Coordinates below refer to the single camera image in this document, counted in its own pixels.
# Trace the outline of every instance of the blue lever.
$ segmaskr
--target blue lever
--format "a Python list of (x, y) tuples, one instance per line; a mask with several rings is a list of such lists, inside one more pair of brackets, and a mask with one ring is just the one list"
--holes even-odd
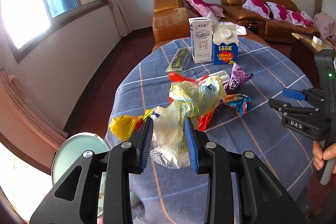
[(297, 90), (283, 89), (282, 94), (288, 98), (292, 98), (298, 101), (303, 101), (306, 99), (306, 96), (301, 91)]

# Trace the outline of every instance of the window frame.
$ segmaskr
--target window frame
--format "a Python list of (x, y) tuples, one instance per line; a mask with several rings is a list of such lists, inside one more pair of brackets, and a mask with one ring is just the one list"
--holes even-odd
[(71, 21), (93, 11), (100, 7), (103, 7), (109, 3), (108, 0), (94, 0), (85, 4), (82, 4), (80, 0), (75, 0), (77, 7), (70, 9), (60, 15), (57, 15), (56, 17), (52, 17), (49, 9), (49, 5), (46, 2), (46, 0), (43, 0), (44, 6), (46, 8), (49, 20), (50, 20), (50, 26), (47, 30), (45, 30), (42, 33), (39, 33), (37, 36), (35, 36), (33, 39), (29, 40), (25, 45), (23, 45), (20, 49), (18, 49), (13, 40), (11, 39), (11, 36), (7, 32), (6, 28), (3, 27), (9, 48), (11, 49), (11, 52), (14, 56), (14, 59), (16, 60), (16, 63), (19, 63), (34, 47), (36, 47), (41, 41), (46, 39), (49, 35), (51, 35), (53, 32), (57, 31), (61, 27), (67, 25)]

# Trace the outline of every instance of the pink floral pillow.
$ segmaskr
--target pink floral pillow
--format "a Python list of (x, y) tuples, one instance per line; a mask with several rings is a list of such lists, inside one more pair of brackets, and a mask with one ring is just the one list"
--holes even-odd
[(284, 6), (273, 2), (266, 2), (266, 3), (271, 9), (274, 19), (292, 23), (291, 18)]
[(301, 12), (301, 16), (303, 19), (303, 22), (306, 24), (306, 26), (313, 26), (314, 21), (310, 15), (308, 15), (305, 11)]
[(249, 9), (267, 19), (269, 19), (269, 15), (271, 13), (269, 7), (261, 0), (247, 0), (242, 7)]
[(303, 22), (302, 15), (299, 12), (293, 12), (291, 10), (287, 10), (287, 13), (290, 16), (293, 25), (307, 28), (306, 24)]
[(193, 7), (202, 17), (207, 17), (209, 13), (212, 13), (217, 19), (225, 17), (223, 15), (223, 9), (214, 6), (210, 3), (206, 3), (203, 0), (185, 0), (188, 4)]

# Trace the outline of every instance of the baseboard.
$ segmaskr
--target baseboard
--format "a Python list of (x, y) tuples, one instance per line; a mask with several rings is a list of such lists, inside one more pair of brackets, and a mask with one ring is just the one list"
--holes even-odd
[(105, 57), (104, 61), (100, 64), (94, 75), (91, 77), (90, 81), (86, 85), (85, 89), (83, 90), (82, 94), (79, 96), (65, 126), (64, 126), (64, 131), (68, 133), (68, 137), (71, 137), (72, 135), (75, 134), (75, 124), (77, 122), (77, 119), (79, 118), (79, 115), (81, 113), (81, 110), (83, 109), (83, 106), (90, 96), (92, 90), (94, 89), (98, 79), (100, 78), (102, 72), (104, 71), (104, 68), (106, 67), (106, 64), (110, 63), (110, 60), (113, 60), (113, 57), (118, 56), (119, 53), (122, 50), (123, 43), (125, 40), (128, 39), (130, 34), (135, 35), (135, 34), (141, 34), (144, 32), (148, 32), (151, 30), (152, 27), (146, 27), (138, 30), (134, 30), (131, 33), (129, 33), (126, 37), (122, 37), (120, 41), (115, 45), (115, 47), (109, 52), (109, 54)]

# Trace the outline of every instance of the metal screw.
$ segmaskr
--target metal screw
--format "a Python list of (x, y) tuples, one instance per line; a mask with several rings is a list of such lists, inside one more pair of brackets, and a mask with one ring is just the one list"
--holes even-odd
[(130, 142), (123, 142), (122, 144), (121, 144), (121, 147), (122, 148), (130, 148), (132, 146), (132, 144), (130, 143)]
[(90, 158), (93, 155), (93, 152), (90, 150), (87, 150), (83, 153), (84, 158)]
[(206, 146), (207, 148), (214, 149), (216, 147), (216, 144), (214, 142), (208, 142)]
[(251, 151), (246, 151), (246, 152), (245, 152), (245, 157), (246, 157), (246, 158), (249, 158), (249, 159), (253, 159), (254, 154), (253, 154), (253, 152), (251, 152)]

